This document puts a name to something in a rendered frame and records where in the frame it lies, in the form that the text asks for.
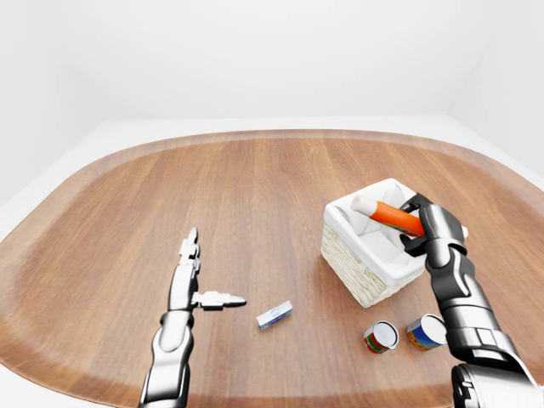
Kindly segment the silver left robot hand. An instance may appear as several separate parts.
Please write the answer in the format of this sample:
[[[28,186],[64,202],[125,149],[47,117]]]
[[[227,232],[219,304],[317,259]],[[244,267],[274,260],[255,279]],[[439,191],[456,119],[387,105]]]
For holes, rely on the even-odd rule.
[[[222,310],[245,306],[245,298],[217,291],[198,292],[198,275],[201,271],[201,247],[196,227],[190,229],[179,249],[179,261],[173,272],[168,297],[168,310],[192,311]]]

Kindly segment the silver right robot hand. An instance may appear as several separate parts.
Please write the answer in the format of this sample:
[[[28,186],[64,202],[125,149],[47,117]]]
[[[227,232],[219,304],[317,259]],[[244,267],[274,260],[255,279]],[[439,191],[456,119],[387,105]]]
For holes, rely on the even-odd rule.
[[[417,210],[424,230],[424,235],[421,237],[411,239],[406,234],[400,236],[405,252],[412,257],[426,253],[431,256],[435,264],[442,266],[450,260],[450,248],[462,255],[468,253],[464,245],[465,235],[461,222],[442,206],[416,193],[399,209],[405,213]]]

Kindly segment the orange ketchup bottle white cap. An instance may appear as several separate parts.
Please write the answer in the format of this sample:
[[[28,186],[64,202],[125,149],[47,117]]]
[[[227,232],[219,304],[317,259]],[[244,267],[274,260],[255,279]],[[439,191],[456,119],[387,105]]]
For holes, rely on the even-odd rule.
[[[380,224],[413,237],[425,235],[422,222],[419,217],[403,212],[382,201],[374,200],[364,195],[357,195],[350,203],[353,211],[367,216]]]

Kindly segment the white lined wicker basket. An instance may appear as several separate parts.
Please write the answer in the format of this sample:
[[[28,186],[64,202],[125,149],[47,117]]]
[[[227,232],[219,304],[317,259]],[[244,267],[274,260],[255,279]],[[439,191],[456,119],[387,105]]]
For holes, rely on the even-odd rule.
[[[357,195],[400,207],[415,192],[387,178],[325,207],[320,253],[355,300],[369,308],[419,277],[425,257],[406,253],[398,230],[354,211],[351,202]]]

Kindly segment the small blue white box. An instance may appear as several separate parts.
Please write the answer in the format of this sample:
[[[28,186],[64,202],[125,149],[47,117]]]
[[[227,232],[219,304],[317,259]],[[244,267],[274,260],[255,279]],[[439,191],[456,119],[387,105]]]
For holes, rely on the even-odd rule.
[[[292,313],[292,303],[290,301],[285,301],[284,303],[268,310],[267,312],[261,314],[256,318],[258,323],[258,328],[264,330],[279,320],[284,319]]]

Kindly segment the blue orange label tin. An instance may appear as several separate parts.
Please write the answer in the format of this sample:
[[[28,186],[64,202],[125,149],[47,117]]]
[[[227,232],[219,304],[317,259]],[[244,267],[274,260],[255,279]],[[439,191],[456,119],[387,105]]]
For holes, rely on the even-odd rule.
[[[443,346],[446,341],[445,323],[434,314],[424,314],[406,328],[410,342],[422,351]]]

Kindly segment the red green label tin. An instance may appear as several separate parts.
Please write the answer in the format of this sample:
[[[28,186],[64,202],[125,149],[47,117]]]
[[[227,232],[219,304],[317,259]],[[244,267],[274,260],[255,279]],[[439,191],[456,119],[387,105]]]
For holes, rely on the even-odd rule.
[[[399,337],[399,333],[392,323],[379,320],[365,331],[364,342],[372,353],[382,354],[395,349]]]

